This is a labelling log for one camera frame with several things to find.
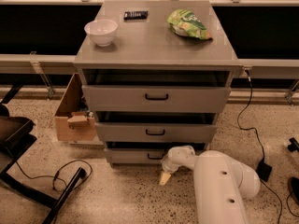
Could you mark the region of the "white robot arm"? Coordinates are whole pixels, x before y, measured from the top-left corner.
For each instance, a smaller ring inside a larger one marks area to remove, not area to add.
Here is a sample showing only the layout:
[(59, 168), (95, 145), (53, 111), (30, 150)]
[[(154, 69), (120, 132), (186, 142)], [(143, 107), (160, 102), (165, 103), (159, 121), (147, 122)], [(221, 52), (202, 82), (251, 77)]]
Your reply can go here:
[(243, 200), (261, 187), (251, 167), (216, 150), (196, 155), (191, 146), (172, 147), (162, 158), (160, 185), (181, 166), (193, 170), (199, 224), (249, 224)]

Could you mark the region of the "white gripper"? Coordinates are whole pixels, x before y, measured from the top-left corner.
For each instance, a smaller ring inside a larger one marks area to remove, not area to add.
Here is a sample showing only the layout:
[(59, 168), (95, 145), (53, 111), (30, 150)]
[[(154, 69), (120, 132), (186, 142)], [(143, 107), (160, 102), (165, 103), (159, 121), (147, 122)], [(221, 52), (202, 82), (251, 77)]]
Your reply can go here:
[(161, 171), (160, 180), (159, 180), (160, 186), (164, 186), (168, 182), (168, 180), (171, 177), (171, 174), (176, 172), (179, 166), (173, 163), (168, 157), (164, 157), (162, 159), (162, 168), (163, 170)]

